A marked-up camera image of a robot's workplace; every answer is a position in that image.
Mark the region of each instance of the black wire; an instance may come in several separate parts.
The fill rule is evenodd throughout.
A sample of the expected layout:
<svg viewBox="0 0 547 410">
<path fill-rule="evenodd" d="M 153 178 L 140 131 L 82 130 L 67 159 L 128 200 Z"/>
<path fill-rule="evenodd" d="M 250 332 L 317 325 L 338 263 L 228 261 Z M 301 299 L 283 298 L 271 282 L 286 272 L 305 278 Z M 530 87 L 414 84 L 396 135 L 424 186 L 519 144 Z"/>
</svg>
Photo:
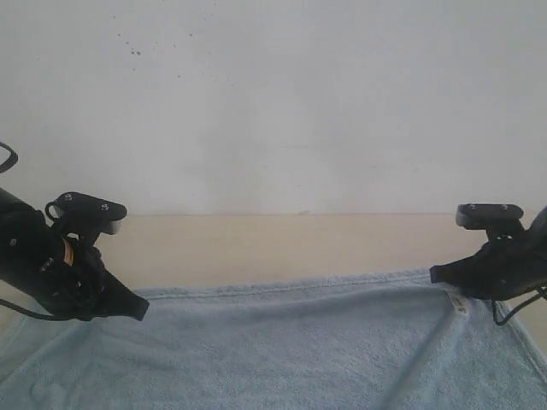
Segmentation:
<svg viewBox="0 0 547 410">
<path fill-rule="evenodd" d="M 537 291 L 538 291 L 537 295 L 532 296 L 530 299 L 525 300 L 519 306 L 515 307 L 511 312 L 507 313 L 507 316 L 505 316 L 505 318 L 503 318 L 502 320 L 498 320 L 498 318 L 497 318 L 497 303 L 496 303 L 496 301 L 491 301 L 492 302 L 492 313 L 494 315 L 494 322 L 496 322 L 496 325 L 498 325 L 498 326 L 505 325 L 507 322 L 509 322 L 509 320 L 513 316 L 515 316 L 518 312 L 520 312 L 520 310 L 522 310 L 523 308 L 525 308 L 528 305 L 531 305 L 535 301 L 538 301 L 542 297 L 545 300 L 547 300 L 547 291 L 545 289 L 537 288 Z"/>
<path fill-rule="evenodd" d="M 0 299 L 0 306 L 4 306 L 8 309 L 15 310 L 17 313 L 24 314 L 29 318 L 38 319 L 38 320 L 47 320 L 49 322 L 64 322 L 67 320 L 78 319 L 74 316 L 52 316 L 49 314 L 36 313 L 31 310 L 27 310 L 21 306 L 15 305 L 12 302 L 8 302 L 4 299 Z"/>
</svg>

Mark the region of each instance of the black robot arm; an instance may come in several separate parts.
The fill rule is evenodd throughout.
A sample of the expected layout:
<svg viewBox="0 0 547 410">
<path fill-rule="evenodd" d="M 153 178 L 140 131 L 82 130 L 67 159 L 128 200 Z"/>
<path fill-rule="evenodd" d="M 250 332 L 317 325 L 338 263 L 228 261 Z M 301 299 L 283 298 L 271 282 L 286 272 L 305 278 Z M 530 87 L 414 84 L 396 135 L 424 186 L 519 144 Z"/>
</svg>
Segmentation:
<svg viewBox="0 0 547 410">
<path fill-rule="evenodd" d="M 547 208 L 527 230 L 520 222 L 523 214 L 515 205 L 460 205 L 456 223 L 468 230 L 486 231 L 488 242 L 473 256 L 430 270 L 433 283 L 445 282 L 467 297 L 490 300 L 498 325 L 507 323 L 530 303 L 547 300 Z M 498 320 L 496 301 L 533 291 L 537 295 Z"/>
<path fill-rule="evenodd" d="M 16 153 L 0 173 L 17 162 Z M 0 305 L 36 319 L 91 320 L 127 316 L 142 320 L 149 303 L 133 294 L 104 266 L 94 243 L 113 235 L 127 215 L 120 204 L 77 192 L 50 202 L 44 215 L 0 188 L 0 279 L 33 297 L 51 315 L 30 312 L 11 302 Z"/>
</svg>

